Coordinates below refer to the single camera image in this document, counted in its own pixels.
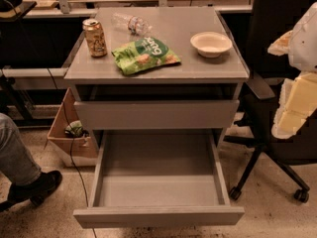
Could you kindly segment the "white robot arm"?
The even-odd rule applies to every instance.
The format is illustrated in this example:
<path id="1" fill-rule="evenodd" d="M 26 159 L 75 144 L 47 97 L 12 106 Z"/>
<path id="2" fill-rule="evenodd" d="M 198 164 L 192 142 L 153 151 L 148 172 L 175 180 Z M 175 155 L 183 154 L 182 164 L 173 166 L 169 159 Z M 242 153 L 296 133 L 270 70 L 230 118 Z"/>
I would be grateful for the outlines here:
<path id="1" fill-rule="evenodd" d="M 317 109 L 317 3 L 294 28 L 267 49 L 275 56 L 288 55 L 289 64 L 300 73 L 282 84 L 271 133 L 275 138 L 294 136 Z"/>

